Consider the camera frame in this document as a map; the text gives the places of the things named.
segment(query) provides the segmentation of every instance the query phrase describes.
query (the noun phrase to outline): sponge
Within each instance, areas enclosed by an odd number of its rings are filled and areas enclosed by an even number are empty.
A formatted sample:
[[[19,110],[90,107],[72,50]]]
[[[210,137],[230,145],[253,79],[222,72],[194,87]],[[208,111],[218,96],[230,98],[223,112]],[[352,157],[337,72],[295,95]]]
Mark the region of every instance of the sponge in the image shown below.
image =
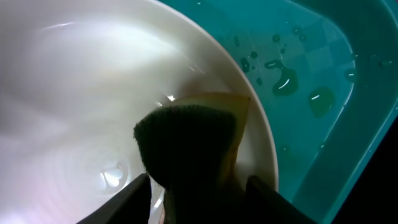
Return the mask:
[[[239,210],[243,191],[234,165],[248,104],[245,96],[206,93],[177,99],[136,125],[142,162],[165,188],[166,223]]]

